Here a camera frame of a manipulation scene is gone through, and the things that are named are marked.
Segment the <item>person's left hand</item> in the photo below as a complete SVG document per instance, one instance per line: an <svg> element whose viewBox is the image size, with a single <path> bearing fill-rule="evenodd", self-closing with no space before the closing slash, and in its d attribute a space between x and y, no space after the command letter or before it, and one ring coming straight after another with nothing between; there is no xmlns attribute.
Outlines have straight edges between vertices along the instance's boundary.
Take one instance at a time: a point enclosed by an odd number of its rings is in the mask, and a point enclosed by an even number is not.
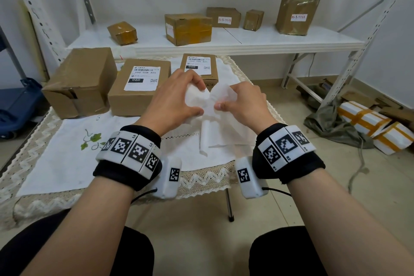
<svg viewBox="0 0 414 276"><path fill-rule="evenodd" d="M179 127L186 119L204 114L200 107L189 107L184 102L189 83L205 90L201 76L193 70L184 72L177 69L154 94L145 113L135 122L136 125L150 128L159 136Z"/></svg>

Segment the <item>hand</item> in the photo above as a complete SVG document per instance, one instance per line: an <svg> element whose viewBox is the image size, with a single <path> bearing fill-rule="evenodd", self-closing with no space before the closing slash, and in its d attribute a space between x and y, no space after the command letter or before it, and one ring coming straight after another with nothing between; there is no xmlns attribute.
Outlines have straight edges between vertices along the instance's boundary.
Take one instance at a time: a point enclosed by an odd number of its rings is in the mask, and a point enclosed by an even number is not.
<svg viewBox="0 0 414 276"><path fill-rule="evenodd" d="M156 90L147 110L135 124L150 128L159 136L163 136L179 127L186 119L204 114L202 108L189 107L184 102L189 83L193 83L200 91L206 88L201 77L193 70L184 72L177 69Z"/></svg>
<svg viewBox="0 0 414 276"><path fill-rule="evenodd" d="M256 134L277 123L267 108L266 94L260 91L260 87L249 82L230 87L237 93L237 100L216 102L216 110L231 112L238 122L251 128Z"/></svg>

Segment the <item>person's right hand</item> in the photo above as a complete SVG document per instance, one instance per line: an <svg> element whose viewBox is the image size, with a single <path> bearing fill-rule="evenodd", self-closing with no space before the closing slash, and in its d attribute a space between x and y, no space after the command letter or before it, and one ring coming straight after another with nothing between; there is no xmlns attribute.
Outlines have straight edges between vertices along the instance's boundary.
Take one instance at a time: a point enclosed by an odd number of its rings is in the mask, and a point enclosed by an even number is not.
<svg viewBox="0 0 414 276"><path fill-rule="evenodd" d="M251 128L256 134L277 123L267 108L266 94L260 91L260 87L246 81L230 87L237 93L237 100L216 102L216 110L231 112L238 122Z"/></svg>

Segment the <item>table leg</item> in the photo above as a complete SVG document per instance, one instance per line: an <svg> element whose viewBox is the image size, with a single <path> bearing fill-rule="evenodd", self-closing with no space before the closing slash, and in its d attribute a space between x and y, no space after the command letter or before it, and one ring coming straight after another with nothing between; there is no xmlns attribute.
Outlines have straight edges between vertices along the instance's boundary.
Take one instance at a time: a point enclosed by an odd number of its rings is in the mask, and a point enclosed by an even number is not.
<svg viewBox="0 0 414 276"><path fill-rule="evenodd" d="M229 189L226 189L227 211L229 212L229 222L234 221L233 211L231 210Z"/></svg>

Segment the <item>handwritten label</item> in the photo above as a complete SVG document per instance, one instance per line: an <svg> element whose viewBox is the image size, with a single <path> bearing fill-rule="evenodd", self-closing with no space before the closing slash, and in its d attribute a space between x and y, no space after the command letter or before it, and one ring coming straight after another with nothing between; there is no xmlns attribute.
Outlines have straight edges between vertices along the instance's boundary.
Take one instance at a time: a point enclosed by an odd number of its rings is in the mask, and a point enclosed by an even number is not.
<svg viewBox="0 0 414 276"><path fill-rule="evenodd" d="M231 25L231 17L219 17L218 23Z"/></svg>
<svg viewBox="0 0 414 276"><path fill-rule="evenodd" d="M132 68L125 91L155 91L158 85L161 67L138 67Z"/></svg>
<svg viewBox="0 0 414 276"><path fill-rule="evenodd" d="M167 34L174 38L174 27L168 23L165 23L165 27L167 28Z"/></svg>
<svg viewBox="0 0 414 276"><path fill-rule="evenodd" d="M194 70L198 75L211 74L210 57L187 57L184 72L188 70Z"/></svg>
<svg viewBox="0 0 414 276"><path fill-rule="evenodd" d="M306 18L308 17L307 14L292 14L290 21L302 21L305 22Z"/></svg>

